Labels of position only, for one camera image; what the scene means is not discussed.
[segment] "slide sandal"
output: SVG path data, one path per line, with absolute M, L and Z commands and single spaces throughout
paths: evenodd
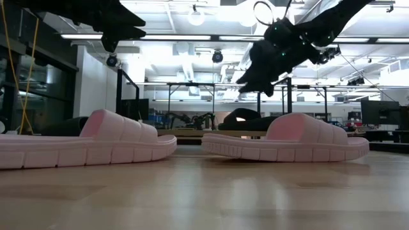
M 348 138 L 345 130 L 302 113 L 277 118 L 266 140 L 205 134 L 203 150 L 232 158 L 271 162 L 340 162 L 369 153 L 365 138 Z
M 104 165 L 159 160 L 176 137 L 116 113 L 94 111 L 80 137 L 0 135 L 0 169 Z

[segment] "ceiling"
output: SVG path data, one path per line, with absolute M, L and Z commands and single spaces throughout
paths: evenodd
M 292 4 L 289 17 L 294 22 L 302 22 L 337 3 L 338 0 L 304 0 L 304 4 Z M 196 2 L 196 7 L 204 13 L 204 21 L 200 26 L 189 22 L 192 11 L 192 1 L 121 1 L 130 11 L 146 21 L 143 29 L 148 34 L 195 34 L 195 35 L 262 35 L 265 27 L 253 23 L 253 5 L 255 0 L 246 0 L 238 6 L 220 6 L 220 0 Z M 347 25 L 341 35 L 345 36 L 409 36 L 409 1 L 396 0 L 394 11 L 387 13 L 388 5 L 367 6 L 358 13 Z M 264 12 L 259 12 L 260 18 L 265 18 Z M 275 17 L 282 17 L 283 8 L 274 11 Z M 200 19 L 200 15 L 193 15 L 193 20 Z M 87 25 L 74 26 L 72 21 L 48 14 L 45 22 L 59 33 L 94 33 Z M 146 67 L 146 77 L 150 81 L 169 82 L 183 73 L 185 58 L 174 55 L 176 42 L 120 42 L 120 47 L 139 47 L 140 55 Z M 237 66 L 243 59 L 249 43 L 245 42 L 189 42 L 195 50 L 206 48 L 209 52 L 193 53 L 189 56 L 194 73 L 208 73 L 210 79 L 213 74 L 223 74 L 223 66 Z M 102 44 L 97 41 L 82 43 L 89 47 L 89 51 L 102 53 Z M 220 64 L 212 63 L 212 52 L 220 49 L 224 61 Z M 296 67 L 293 71 L 295 84 L 346 84 L 348 79 L 358 76 L 356 70 L 362 71 L 366 77 L 377 83 L 380 70 L 389 64 L 408 58 L 409 45 L 341 45 L 343 57 L 338 56 L 323 66 L 313 66 L 308 61 Z

